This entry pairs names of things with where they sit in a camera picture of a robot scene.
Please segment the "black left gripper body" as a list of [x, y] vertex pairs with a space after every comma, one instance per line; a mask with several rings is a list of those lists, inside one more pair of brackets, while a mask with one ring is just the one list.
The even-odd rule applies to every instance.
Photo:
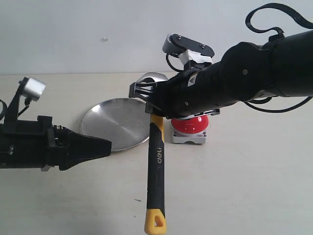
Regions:
[[66, 129], [53, 125], [52, 117], [38, 116], [36, 121], [17, 120], [0, 125], [0, 167], [66, 169]]

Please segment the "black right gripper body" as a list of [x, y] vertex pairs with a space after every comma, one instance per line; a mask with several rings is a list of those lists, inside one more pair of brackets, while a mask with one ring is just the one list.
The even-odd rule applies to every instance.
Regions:
[[205, 69], [180, 72], [158, 82], [149, 98], [159, 113], [168, 118], [186, 118], [235, 104], [219, 76], [220, 63]]

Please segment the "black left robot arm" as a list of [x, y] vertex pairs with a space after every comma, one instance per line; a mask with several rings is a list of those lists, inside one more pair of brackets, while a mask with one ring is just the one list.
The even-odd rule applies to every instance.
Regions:
[[60, 171], [65, 171], [80, 163], [107, 157], [111, 149], [110, 141], [54, 125], [48, 116], [0, 126], [2, 169], [39, 168], [47, 171], [57, 166]]

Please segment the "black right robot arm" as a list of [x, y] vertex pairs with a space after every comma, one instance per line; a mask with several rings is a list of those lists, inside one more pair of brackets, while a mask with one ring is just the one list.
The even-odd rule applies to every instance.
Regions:
[[167, 81], [134, 82], [129, 96], [168, 119], [215, 113], [263, 97], [313, 95], [313, 33], [307, 31], [258, 46], [240, 42], [221, 61], [190, 69]]

